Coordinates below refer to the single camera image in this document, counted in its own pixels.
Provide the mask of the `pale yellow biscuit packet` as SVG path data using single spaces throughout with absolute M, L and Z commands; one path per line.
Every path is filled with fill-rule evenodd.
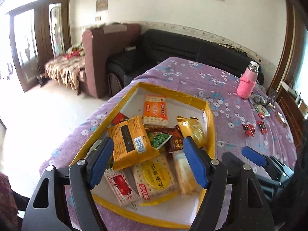
M 181 193 L 184 195 L 195 193 L 198 190 L 199 186 L 193 175 L 192 169 L 188 163 L 185 153 L 180 150 L 173 152 L 172 156 Z

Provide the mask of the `white red small sachet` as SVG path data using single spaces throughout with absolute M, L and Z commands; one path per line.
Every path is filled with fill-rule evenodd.
M 134 203 L 140 199 L 139 194 L 130 186 L 122 170 L 115 171 L 109 168 L 104 172 L 104 177 L 121 207 Z

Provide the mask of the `golden yellow cake packet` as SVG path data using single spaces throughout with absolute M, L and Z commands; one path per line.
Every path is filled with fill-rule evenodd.
M 192 137 L 199 148 L 205 147 L 206 137 L 198 119 L 177 116 L 177 123 L 184 138 Z

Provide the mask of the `orange yellow barcode packet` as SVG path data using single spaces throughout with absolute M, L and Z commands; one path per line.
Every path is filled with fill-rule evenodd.
M 141 116 L 110 127 L 108 133 L 114 142 L 113 169 L 115 171 L 160 155 L 160 152 L 150 144 Z

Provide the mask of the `green pea snack packet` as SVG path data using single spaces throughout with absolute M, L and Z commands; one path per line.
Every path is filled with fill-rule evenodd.
M 157 150 L 163 147 L 171 138 L 170 134 L 164 132 L 148 132 L 147 135 L 151 146 Z

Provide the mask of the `orange cracker packet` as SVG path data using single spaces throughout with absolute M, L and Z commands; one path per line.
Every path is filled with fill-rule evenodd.
M 143 121 L 145 125 L 167 126 L 167 103 L 164 96 L 145 95 Z

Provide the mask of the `red wrapped candy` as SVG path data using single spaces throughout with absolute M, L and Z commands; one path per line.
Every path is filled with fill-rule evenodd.
M 244 132 L 247 136 L 254 137 L 255 127 L 253 125 L 242 123 L 242 126 L 243 126 Z
M 267 128 L 263 121 L 257 121 L 257 125 L 259 126 L 260 131 L 263 135 L 267 134 Z

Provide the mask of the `purple floral tablecloth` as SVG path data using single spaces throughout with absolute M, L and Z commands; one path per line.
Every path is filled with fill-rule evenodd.
M 248 99 L 242 99 L 236 94 L 239 81 L 239 78 L 217 67 L 170 57 L 149 71 L 141 73 L 79 125 L 43 163 L 40 174 L 48 165 L 55 165 L 56 168 L 67 167 L 99 124 L 138 82 L 181 91 L 206 101 L 215 117 L 217 158 L 220 159 L 223 153 L 230 151 L 242 159 L 242 147 L 250 146 L 265 155 L 273 155 L 293 169 L 297 155 L 289 126 L 284 128 L 271 111 L 270 116 L 264 119 L 267 134 L 262 135 L 257 125 L 257 121 L 261 119 L 256 109 Z M 255 126 L 254 137 L 244 133 L 242 123 Z M 124 218 L 101 205 L 97 207 L 108 230 L 180 230 L 149 226 Z

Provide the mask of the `brown red snack packet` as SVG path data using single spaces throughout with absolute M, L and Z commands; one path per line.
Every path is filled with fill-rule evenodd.
M 183 149 L 183 136 L 180 132 L 179 126 L 173 128 L 167 128 L 167 133 L 171 135 L 168 144 L 166 144 L 166 150 L 169 153 L 176 152 Z

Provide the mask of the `yellow round label cracker packet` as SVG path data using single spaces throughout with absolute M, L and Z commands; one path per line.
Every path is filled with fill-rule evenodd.
M 180 193 L 180 188 L 167 158 L 163 155 L 131 167 L 140 205 L 159 205 Z

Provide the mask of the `yellow cardboard tray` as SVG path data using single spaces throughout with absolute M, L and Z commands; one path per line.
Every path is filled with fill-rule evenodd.
M 150 226 L 190 228 L 206 192 L 201 187 L 183 191 L 192 172 L 167 158 L 166 145 L 152 146 L 147 135 L 173 128 L 178 117 L 198 121 L 204 133 L 201 146 L 214 158 L 215 124 L 209 103 L 180 91 L 140 82 L 99 124 L 74 161 L 85 158 L 100 137 L 113 140 L 112 169 L 91 191 L 100 209 Z

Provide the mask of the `clear plastic bag clutter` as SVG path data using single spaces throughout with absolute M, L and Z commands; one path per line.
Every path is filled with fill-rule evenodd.
M 275 89 L 270 89 L 269 94 L 266 94 L 265 87 L 257 82 L 249 96 L 249 102 L 253 106 L 262 105 L 266 109 L 275 110 L 277 97 L 278 92 Z

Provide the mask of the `red packet in tray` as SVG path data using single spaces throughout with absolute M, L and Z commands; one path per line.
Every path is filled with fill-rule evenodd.
M 124 115 L 124 114 L 122 114 L 121 112 L 119 112 L 119 113 L 115 116 L 115 118 L 113 119 L 112 124 L 113 124 L 113 125 L 117 125 L 117 124 L 122 123 L 122 122 L 124 122 L 124 121 L 127 121 L 127 120 L 129 120 L 129 119 L 130 119 L 129 117 L 127 117 L 126 115 Z

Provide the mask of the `pink sleeved thermos bottle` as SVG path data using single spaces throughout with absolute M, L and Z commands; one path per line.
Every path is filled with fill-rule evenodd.
M 240 82 L 236 93 L 243 99 L 248 99 L 251 95 L 258 77 L 259 64 L 255 61 L 250 61 L 245 72 L 240 77 Z

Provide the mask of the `patterned blanket couch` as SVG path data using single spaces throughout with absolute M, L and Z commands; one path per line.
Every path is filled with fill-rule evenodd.
M 82 42 L 75 43 L 64 54 L 46 62 L 44 74 L 46 78 L 75 90 L 77 95 L 81 94 L 80 82 L 86 81 L 85 50 Z

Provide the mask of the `black leather sofa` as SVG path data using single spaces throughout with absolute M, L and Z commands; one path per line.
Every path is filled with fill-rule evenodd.
M 244 51 L 187 35 L 150 29 L 138 37 L 134 46 L 114 54 L 106 62 L 110 96 L 124 89 L 137 76 L 169 57 L 203 63 L 236 77 L 252 61 Z

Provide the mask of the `wooden glass door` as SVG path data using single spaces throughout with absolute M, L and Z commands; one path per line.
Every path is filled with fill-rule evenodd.
M 44 65 L 71 45 L 69 0 L 4 0 L 9 42 L 24 92 L 38 84 Z

